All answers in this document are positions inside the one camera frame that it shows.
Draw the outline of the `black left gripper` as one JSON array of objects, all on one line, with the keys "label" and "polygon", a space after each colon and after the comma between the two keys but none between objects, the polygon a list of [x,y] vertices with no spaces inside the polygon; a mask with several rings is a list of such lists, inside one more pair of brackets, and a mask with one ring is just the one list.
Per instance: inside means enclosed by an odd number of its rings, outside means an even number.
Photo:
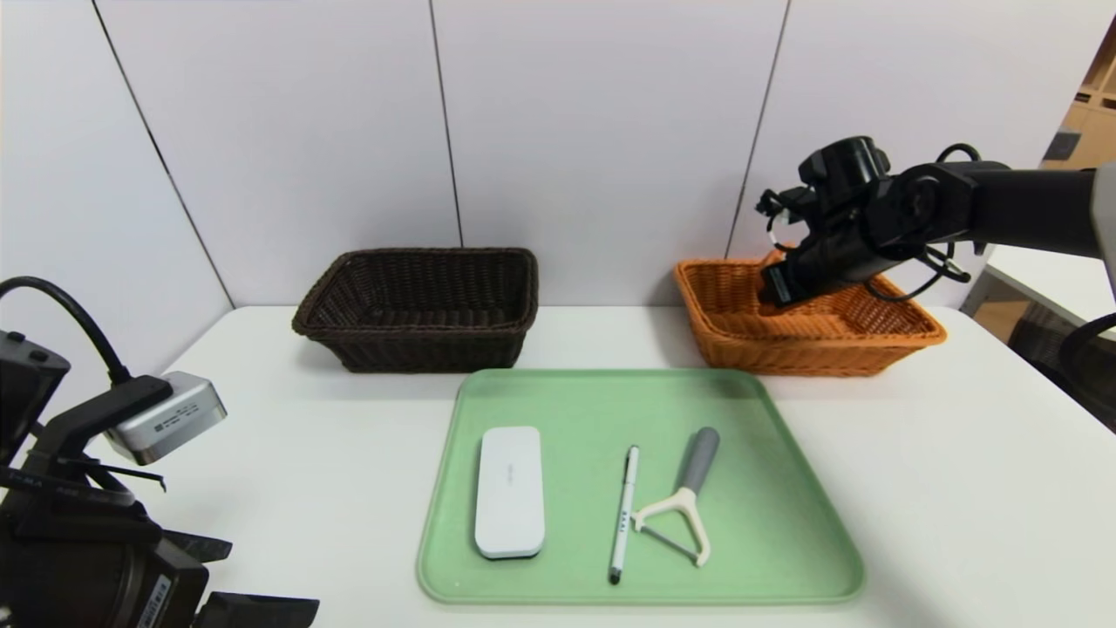
[{"label": "black left gripper", "polygon": [[[187,627],[234,545],[109,516],[3,518],[9,627]],[[320,601],[215,591],[192,627],[310,627]]]}]

